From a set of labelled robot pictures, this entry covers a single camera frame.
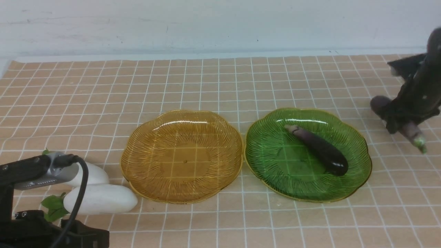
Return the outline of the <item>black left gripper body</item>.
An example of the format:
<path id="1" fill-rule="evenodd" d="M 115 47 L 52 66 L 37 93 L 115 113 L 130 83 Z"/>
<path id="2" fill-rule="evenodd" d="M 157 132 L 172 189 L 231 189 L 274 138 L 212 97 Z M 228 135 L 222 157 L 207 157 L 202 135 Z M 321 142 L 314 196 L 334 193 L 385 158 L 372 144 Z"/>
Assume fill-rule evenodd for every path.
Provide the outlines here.
<path id="1" fill-rule="evenodd" d="M 83 158 L 74 155 L 83 169 L 79 196 L 68 219 L 56 226 L 42 210 L 12 213 L 14 183 L 22 159 L 1 165 L 1 247 L 2 248 L 108 248 L 109 231 L 95 229 L 76 220 L 87 187 L 88 169 Z"/>

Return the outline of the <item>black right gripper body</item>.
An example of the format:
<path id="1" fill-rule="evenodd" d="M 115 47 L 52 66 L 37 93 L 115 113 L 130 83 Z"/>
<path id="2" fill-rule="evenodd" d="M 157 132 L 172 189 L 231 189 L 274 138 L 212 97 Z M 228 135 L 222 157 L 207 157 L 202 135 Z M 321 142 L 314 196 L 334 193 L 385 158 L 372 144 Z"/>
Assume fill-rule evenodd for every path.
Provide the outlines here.
<path id="1" fill-rule="evenodd" d="M 409 122 L 420 124 L 440 114 L 441 29 L 434 29 L 427 51 L 387 62 L 404 83 L 385 110 L 386 129 L 394 134 Z"/>

